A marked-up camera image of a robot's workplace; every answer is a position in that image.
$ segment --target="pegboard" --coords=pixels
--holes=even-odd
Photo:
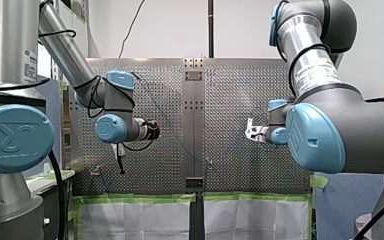
[[[120,175],[111,146],[95,137],[96,119],[72,107],[74,194],[184,193],[186,177],[203,177],[205,191],[308,191],[309,174],[287,147],[245,137],[248,117],[267,125],[268,101],[289,96],[287,67],[279,60],[203,59],[192,68],[203,78],[187,81],[192,70],[185,61],[190,60],[89,60],[96,74],[124,70],[142,78],[135,82],[134,115],[157,120],[161,138],[146,151],[127,152],[126,174]],[[98,176],[91,174],[97,166]]]
[[[79,151],[77,177],[74,181],[76,195],[102,193],[184,193],[183,131],[182,131],[182,60],[154,64],[136,60],[94,60],[91,67],[98,75],[111,70],[135,72],[141,81],[135,81],[134,116],[158,121],[161,137],[142,152],[129,152],[123,158],[125,175],[115,159],[112,147],[100,142],[94,132],[95,119],[87,110],[72,109],[72,145]],[[129,144],[141,148],[148,142]]]
[[[309,174],[287,146],[247,140],[249,117],[268,126],[268,102],[287,99],[288,68],[280,60],[206,59],[203,175],[206,191],[305,193]]]

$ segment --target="robotic arm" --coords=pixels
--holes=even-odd
[[[275,8],[270,42],[285,55],[295,99],[270,101],[264,138],[257,139],[252,127],[248,135],[288,144],[310,171],[384,174],[384,99],[365,101],[335,67],[351,48],[356,26],[353,10],[341,0]]]
[[[66,29],[50,1],[40,0],[39,35]],[[105,114],[95,125],[96,135],[102,142],[119,144],[159,137],[155,121],[132,116],[135,107],[132,74],[111,71],[106,76],[96,76],[70,34],[40,40],[76,91],[77,102],[88,109],[104,109]]]

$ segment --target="black wire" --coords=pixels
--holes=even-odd
[[[364,226],[364,228],[355,236],[354,240],[364,239],[364,235],[384,216],[384,207]]]
[[[93,86],[93,89],[92,89],[92,93],[90,94],[90,99],[89,99],[89,103],[87,105],[87,116],[89,118],[96,118],[97,116],[99,116],[103,111],[104,111],[104,108],[102,108],[97,114],[95,115],[92,115],[90,110],[92,109],[92,103],[95,104],[95,106],[98,107],[98,104],[95,102],[94,98],[95,98],[95,95],[96,95],[96,92],[98,91],[98,87],[99,87],[99,83],[101,81],[101,76],[95,76],[94,78],[91,79],[91,81],[94,81],[94,80],[97,80],[95,85]]]
[[[49,160],[51,161],[52,168],[55,172],[55,179],[58,188],[58,204],[59,204],[59,228],[58,228],[58,240],[64,240],[65,236],[65,223],[66,223],[66,208],[65,208],[65,188],[64,182],[62,181],[61,171],[59,169],[57,158],[55,157],[54,151],[51,150],[49,153]]]
[[[115,90],[123,94],[127,99],[129,99],[130,103],[133,105],[133,108],[136,106],[135,101],[132,97],[129,96],[129,94],[125,93],[123,90],[121,90],[119,87],[112,84],[107,78],[101,77],[102,80],[104,80],[106,83],[108,83],[111,87],[113,87]]]
[[[11,86],[11,87],[0,87],[0,91],[12,91],[12,90],[21,90],[21,89],[27,89],[27,88],[33,88],[40,85],[43,85],[47,82],[49,82],[50,78],[45,78],[44,80],[36,83],[30,83],[30,84],[24,84],[24,85],[17,85],[17,86]]]
[[[128,146],[126,146],[126,144],[124,144],[124,143],[121,143],[121,144],[123,145],[123,147],[124,147],[125,149],[127,149],[127,150],[129,150],[129,151],[131,151],[131,152],[140,152],[140,151],[143,151],[143,150],[149,148],[149,147],[152,145],[153,142],[154,142],[154,140],[152,139],[148,144],[146,144],[145,147],[140,148],[140,149],[135,149],[135,148],[128,147]]]
[[[40,5],[39,5],[39,11],[42,11],[42,9],[43,9],[46,5],[48,5],[48,4],[52,4],[52,5],[54,5],[54,1],[53,1],[53,0],[45,0],[45,1],[41,2]]]
[[[279,13],[280,13],[280,9],[282,8],[282,6],[284,4],[287,4],[289,3],[289,1],[286,1],[286,0],[282,0],[279,2],[279,4],[277,5],[277,9],[276,9],[276,13],[275,13],[275,20],[274,20],[274,30],[276,31],[275,32],[275,37],[277,38],[277,25],[278,25],[278,20],[279,20]],[[282,53],[282,51],[280,50],[280,45],[279,45],[279,41],[276,41],[276,48],[277,48],[277,52],[279,53],[280,57],[282,58],[283,61],[287,62],[286,60],[286,57],[285,55]]]
[[[49,37],[49,36],[53,36],[53,35],[58,35],[58,34],[62,34],[62,33],[71,33],[71,37],[72,38],[75,38],[77,36],[77,32],[72,30],[72,29],[66,29],[66,30],[61,30],[61,31],[56,31],[56,32],[52,32],[52,33],[42,33],[42,34],[39,34],[39,37]]]
[[[135,107],[136,104],[135,104],[135,101],[133,100],[133,98],[130,97],[129,94],[125,93],[123,90],[121,90],[120,88],[118,88],[117,86],[112,84],[107,78],[101,77],[101,76],[97,75],[93,79],[91,79],[91,81],[94,81],[94,80],[97,80],[97,81],[96,81],[95,85],[93,86],[93,89],[92,89],[92,92],[91,92],[91,96],[90,96],[90,99],[89,99],[89,103],[87,105],[87,115],[88,115],[89,118],[96,118],[97,116],[99,116],[105,110],[104,108],[102,108],[95,115],[92,115],[91,112],[90,112],[90,110],[92,109],[92,103],[95,104],[95,106],[99,107],[98,104],[95,102],[94,98],[95,98],[95,95],[98,92],[98,87],[99,87],[99,83],[101,82],[101,80],[103,80],[104,82],[109,84],[111,87],[113,87],[119,93],[123,94],[130,101],[130,103],[132,104],[132,107],[133,108]]]
[[[135,17],[133,18],[133,21],[132,21],[132,23],[130,24],[130,27],[129,27],[129,31],[127,32],[127,35],[126,35],[126,37],[124,38],[123,43],[121,44],[121,51],[120,51],[120,54],[118,55],[118,58],[121,58],[121,55],[122,55],[123,52],[124,52],[124,44],[126,44],[126,41],[127,41],[127,39],[129,38],[129,36],[130,36],[130,32],[132,31],[133,25],[134,25],[135,22],[136,22],[136,18],[138,17],[139,12],[140,12],[140,9],[142,8],[142,5],[143,5],[144,2],[145,2],[145,0],[142,0],[142,2],[139,4],[138,9],[136,10]]]
[[[306,47],[304,49],[302,49],[294,58],[294,60],[292,60],[291,62],[291,65],[289,67],[289,74],[288,74],[288,81],[289,81],[289,89],[291,90],[292,94],[296,97],[296,93],[295,93],[295,90],[294,90],[294,85],[292,83],[293,81],[293,73],[294,73],[294,68],[295,68],[295,65],[297,64],[298,60],[300,57],[302,57],[304,54],[306,54],[307,52],[311,51],[311,50],[314,50],[314,49],[323,49],[323,50],[326,50],[326,52],[328,52],[328,54],[330,54],[330,48],[329,46],[327,46],[326,44],[323,44],[323,43],[316,43],[316,44],[313,44],[309,47]]]

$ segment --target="metal pole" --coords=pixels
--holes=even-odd
[[[208,57],[214,58],[214,0],[208,0],[208,36]]]
[[[39,16],[39,33],[67,30],[52,4],[46,4]],[[40,39],[52,58],[57,62],[72,87],[78,87],[95,77],[71,33],[62,33]]]

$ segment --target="white panel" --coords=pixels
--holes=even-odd
[[[347,0],[357,15],[358,33],[339,73],[365,98],[384,96],[384,0]]]
[[[84,56],[88,56],[88,36],[86,23],[73,14],[73,29],[77,32],[75,38],[77,45]]]
[[[51,77],[51,55],[46,48],[38,44],[37,74],[44,77]]]
[[[278,0],[215,0],[216,58],[280,58],[269,46],[272,8]]]
[[[97,53],[116,58],[141,0],[90,0]],[[145,1],[123,57],[200,57],[208,52],[206,0]]]

